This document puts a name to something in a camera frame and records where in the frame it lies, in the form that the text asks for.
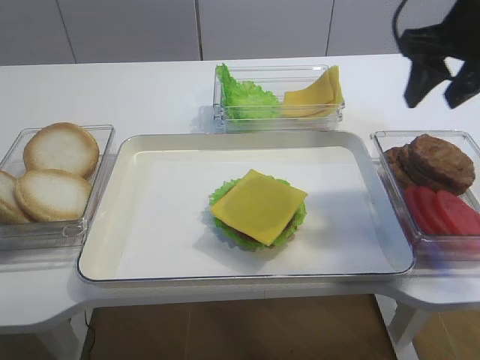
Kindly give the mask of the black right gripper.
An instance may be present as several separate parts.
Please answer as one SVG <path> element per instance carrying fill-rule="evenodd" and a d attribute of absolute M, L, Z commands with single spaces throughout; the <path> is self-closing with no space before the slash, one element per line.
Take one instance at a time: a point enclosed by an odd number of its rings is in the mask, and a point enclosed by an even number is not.
<path fill-rule="evenodd" d="M 409 108 L 417 107 L 444 81 L 444 98 L 455 109 L 479 94 L 479 1 L 456 1 L 442 22 L 408 28 L 397 39 L 400 52 L 410 58 L 409 80 L 403 94 Z M 446 57 L 465 61 L 455 77 Z"/>

